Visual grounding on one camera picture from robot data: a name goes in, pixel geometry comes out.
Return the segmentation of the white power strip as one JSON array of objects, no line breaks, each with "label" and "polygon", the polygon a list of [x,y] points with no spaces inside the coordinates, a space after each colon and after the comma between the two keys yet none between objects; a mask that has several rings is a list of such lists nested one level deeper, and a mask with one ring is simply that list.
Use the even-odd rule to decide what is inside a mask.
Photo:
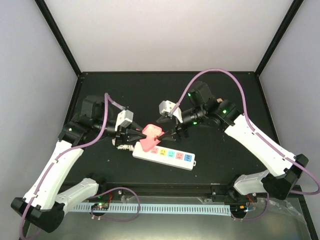
[{"label": "white power strip", "polygon": [[154,146],[144,151],[140,142],[136,143],[132,156],[137,159],[192,171],[196,166],[195,154],[162,146]]}]

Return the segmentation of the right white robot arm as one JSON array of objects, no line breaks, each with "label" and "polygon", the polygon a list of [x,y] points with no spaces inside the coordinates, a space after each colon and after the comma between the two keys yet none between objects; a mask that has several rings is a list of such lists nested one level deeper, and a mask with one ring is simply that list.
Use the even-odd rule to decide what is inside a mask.
[{"label": "right white robot arm", "polygon": [[202,81],[192,84],[187,96],[192,108],[182,111],[169,100],[159,104],[161,117],[158,123],[175,120],[175,127],[158,140],[178,141],[188,137],[188,129],[198,124],[215,124],[229,137],[249,150],[266,167],[265,171],[235,177],[227,189],[228,198],[240,201],[245,195],[268,193],[278,200],[285,200],[301,177],[309,160],[303,154],[295,155],[274,142],[239,111],[229,100],[216,98],[209,86]]}]

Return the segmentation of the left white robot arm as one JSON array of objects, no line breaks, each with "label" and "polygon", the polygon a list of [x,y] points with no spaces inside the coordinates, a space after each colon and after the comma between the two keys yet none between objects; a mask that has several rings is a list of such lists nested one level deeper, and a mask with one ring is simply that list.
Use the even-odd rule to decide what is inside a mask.
[{"label": "left white robot arm", "polygon": [[25,222],[51,233],[59,227],[64,216],[82,201],[101,200],[112,193],[103,178],[94,179],[92,176],[58,193],[72,166],[87,147],[98,142],[102,136],[112,137],[115,142],[118,140],[116,135],[120,130],[114,122],[108,122],[109,104],[123,113],[126,111],[108,93],[87,96],[81,112],[63,126],[55,149],[37,181],[23,197],[13,199],[11,208],[21,216],[21,239],[26,238],[23,232]]}]

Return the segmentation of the pink extension socket adapter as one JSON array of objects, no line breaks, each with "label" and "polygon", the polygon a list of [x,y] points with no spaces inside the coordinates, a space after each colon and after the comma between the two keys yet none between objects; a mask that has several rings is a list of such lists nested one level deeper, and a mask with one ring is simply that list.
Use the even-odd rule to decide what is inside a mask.
[{"label": "pink extension socket adapter", "polygon": [[142,130],[142,133],[146,135],[146,138],[141,139],[139,142],[141,144],[142,150],[148,152],[152,150],[159,142],[158,137],[161,136],[164,132],[161,127],[148,124]]}]

